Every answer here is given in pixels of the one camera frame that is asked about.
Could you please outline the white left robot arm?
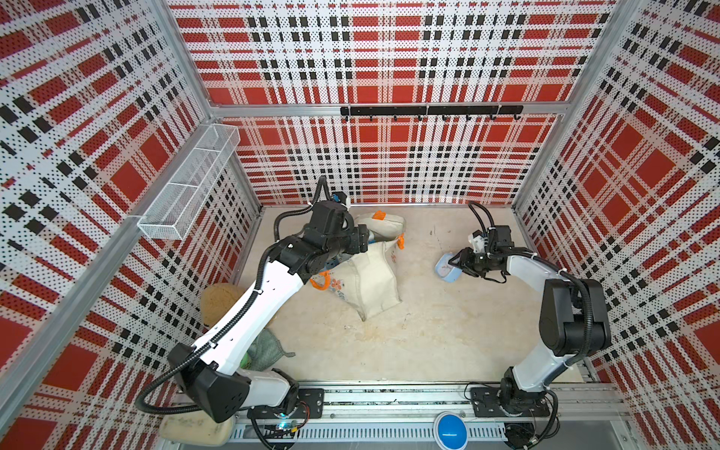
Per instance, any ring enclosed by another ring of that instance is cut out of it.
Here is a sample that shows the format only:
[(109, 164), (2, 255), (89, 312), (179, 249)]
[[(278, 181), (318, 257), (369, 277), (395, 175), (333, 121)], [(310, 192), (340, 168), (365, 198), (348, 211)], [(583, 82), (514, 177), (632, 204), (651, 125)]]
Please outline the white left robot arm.
[(178, 343), (168, 354), (169, 369), (150, 382), (135, 408), (155, 416), (201, 411), (222, 423), (257, 407), (290, 416), (300, 403), (299, 385), (281, 370), (242, 369), (243, 357), (281, 307), (335, 258), (365, 253), (369, 230), (357, 225), (350, 200), (319, 183), (310, 215), (296, 234), (277, 236), (262, 254), (255, 283), (195, 343)]

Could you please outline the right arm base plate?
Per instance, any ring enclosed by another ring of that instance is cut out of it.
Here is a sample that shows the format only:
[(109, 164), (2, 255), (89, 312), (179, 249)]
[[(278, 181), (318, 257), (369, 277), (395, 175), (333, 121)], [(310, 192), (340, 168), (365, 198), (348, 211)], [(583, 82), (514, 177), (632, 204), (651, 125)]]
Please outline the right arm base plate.
[(494, 386), (473, 385), (467, 397), (475, 417), (527, 417), (545, 418), (551, 415), (551, 407), (543, 393), (513, 392)]

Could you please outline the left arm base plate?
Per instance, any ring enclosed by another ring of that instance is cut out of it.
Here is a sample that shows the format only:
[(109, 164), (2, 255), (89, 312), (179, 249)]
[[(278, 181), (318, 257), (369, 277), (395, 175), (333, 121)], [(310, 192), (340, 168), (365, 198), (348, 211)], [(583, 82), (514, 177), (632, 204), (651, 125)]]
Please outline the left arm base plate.
[(319, 419), (324, 412), (324, 394), (322, 388), (300, 388), (296, 395), (292, 395), (294, 401), (292, 408), (286, 409), (282, 405), (277, 407), (254, 407), (247, 411), (247, 418), (255, 419)]

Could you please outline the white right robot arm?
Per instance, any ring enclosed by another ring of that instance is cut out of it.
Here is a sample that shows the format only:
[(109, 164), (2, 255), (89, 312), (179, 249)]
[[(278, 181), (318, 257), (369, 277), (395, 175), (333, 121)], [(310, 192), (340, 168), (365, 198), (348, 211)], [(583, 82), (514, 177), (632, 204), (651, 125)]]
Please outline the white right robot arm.
[(520, 279), (541, 294), (540, 341), (500, 381), (498, 403), (508, 416), (521, 416), (540, 403), (551, 384), (585, 357), (611, 346), (611, 326), (601, 284), (580, 279), (566, 268), (517, 247), (507, 226), (496, 225), (469, 236), (470, 246), (452, 254), (447, 265), (461, 273), (498, 283)]

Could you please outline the beige canvas bag orange handles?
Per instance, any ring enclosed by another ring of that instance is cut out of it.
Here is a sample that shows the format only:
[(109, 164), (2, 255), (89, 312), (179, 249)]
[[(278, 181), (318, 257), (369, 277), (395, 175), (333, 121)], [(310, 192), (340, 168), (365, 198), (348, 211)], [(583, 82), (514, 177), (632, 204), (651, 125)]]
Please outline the beige canvas bag orange handles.
[(355, 222), (370, 232), (367, 251), (340, 255), (312, 277), (310, 285), (335, 294), (365, 322), (401, 303), (395, 266), (405, 245), (406, 219), (378, 210), (357, 216)]

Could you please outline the light blue square alarm clock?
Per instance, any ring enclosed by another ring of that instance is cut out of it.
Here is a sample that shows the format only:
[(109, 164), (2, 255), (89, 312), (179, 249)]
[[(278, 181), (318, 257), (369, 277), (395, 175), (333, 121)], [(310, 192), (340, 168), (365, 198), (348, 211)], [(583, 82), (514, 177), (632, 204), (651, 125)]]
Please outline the light blue square alarm clock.
[(463, 272), (457, 266), (451, 264), (451, 261), (455, 258), (455, 254), (446, 253), (442, 255), (435, 265), (435, 273), (440, 279), (447, 283), (453, 283), (457, 281)]

